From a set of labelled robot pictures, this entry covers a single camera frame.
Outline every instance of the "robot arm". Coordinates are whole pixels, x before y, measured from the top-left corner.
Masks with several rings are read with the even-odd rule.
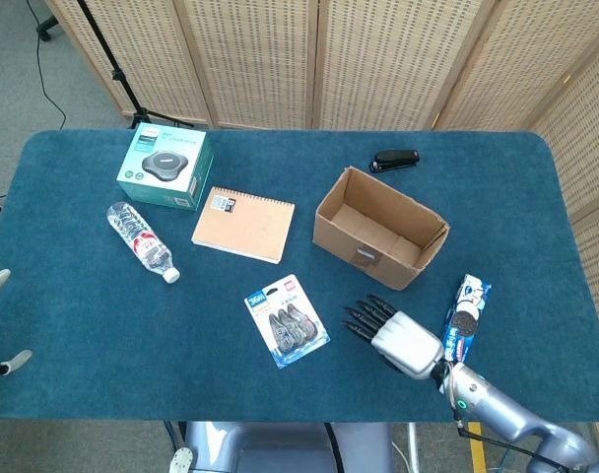
[[[539,437],[535,452],[517,448],[533,456],[528,473],[599,473],[599,455],[590,443],[528,411],[464,364],[447,361],[441,342],[427,329],[385,301],[368,298],[374,305],[358,301],[361,311],[346,307],[357,323],[344,324],[400,372],[413,379],[433,379],[450,402],[461,436],[496,442],[465,429],[462,416],[473,418],[510,443]]]

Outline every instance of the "bottle cap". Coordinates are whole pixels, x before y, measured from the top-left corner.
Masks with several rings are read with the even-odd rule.
[[[177,268],[168,268],[164,274],[164,280],[169,283],[172,284],[174,283],[177,279],[179,279],[179,271],[177,271]]]

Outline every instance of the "spiral notebook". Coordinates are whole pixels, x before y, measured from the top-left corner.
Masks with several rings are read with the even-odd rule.
[[[295,204],[212,187],[192,242],[279,263]]]

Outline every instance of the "table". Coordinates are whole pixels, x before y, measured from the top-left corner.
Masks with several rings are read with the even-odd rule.
[[[469,272],[493,284],[469,365],[554,422],[599,420],[599,323],[547,145],[530,133],[212,131],[206,184],[296,203],[282,262],[190,242],[199,213],[135,207],[181,279],[146,271],[107,224],[132,131],[68,130],[27,143],[0,218],[0,417],[227,421],[448,421],[430,381],[383,363],[340,323],[373,293],[437,333]],[[311,242],[344,167],[417,149],[378,178],[438,212],[444,248],[405,291]],[[295,273],[331,342],[278,370],[243,298]]]

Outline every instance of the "teal product box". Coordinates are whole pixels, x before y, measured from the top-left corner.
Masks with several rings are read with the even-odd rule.
[[[479,317],[493,286],[466,274],[441,329],[444,357],[450,362],[465,362],[475,339]]]
[[[117,181],[131,200],[197,210],[213,159],[204,131],[140,123]]]

